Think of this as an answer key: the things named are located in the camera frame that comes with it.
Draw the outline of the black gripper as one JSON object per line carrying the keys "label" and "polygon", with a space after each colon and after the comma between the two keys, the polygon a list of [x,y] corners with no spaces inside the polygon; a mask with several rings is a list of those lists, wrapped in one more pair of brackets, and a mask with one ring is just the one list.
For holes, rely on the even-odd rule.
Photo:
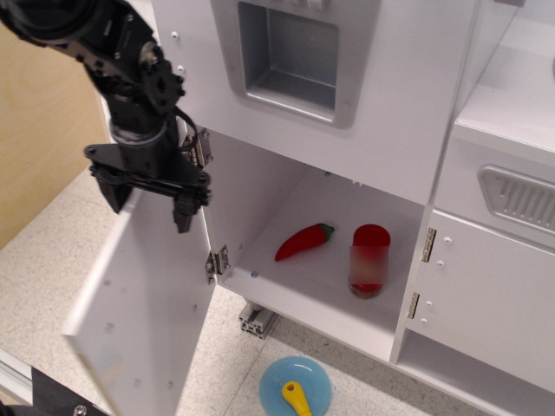
{"label": "black gripper", "polygon": [[194,147],[196,136],[187,135],[180,146],[167,137],[147,145],[89,145],[84,154],[103,197],[119,213],[134,188],[173,198],[173,218],[179,234],[190,230],[193,217],[211,198],[211,179],[189,162],[183,152]]}

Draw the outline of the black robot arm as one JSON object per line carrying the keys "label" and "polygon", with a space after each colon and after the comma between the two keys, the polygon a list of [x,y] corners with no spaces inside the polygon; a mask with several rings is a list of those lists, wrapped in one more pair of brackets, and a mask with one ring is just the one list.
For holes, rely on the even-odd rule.
{"label": "black robot arm", "polygon": [[84,154],[101,193],[119,212],[141,189],[173,200],[180,233],[208,205],[211,179],[186,158],[199,139],[178,108],[183,79],[126,1],[3,1],[1,21],[19,39],[55,49],[83,65],[108,104],[114,143],[89,145]]}

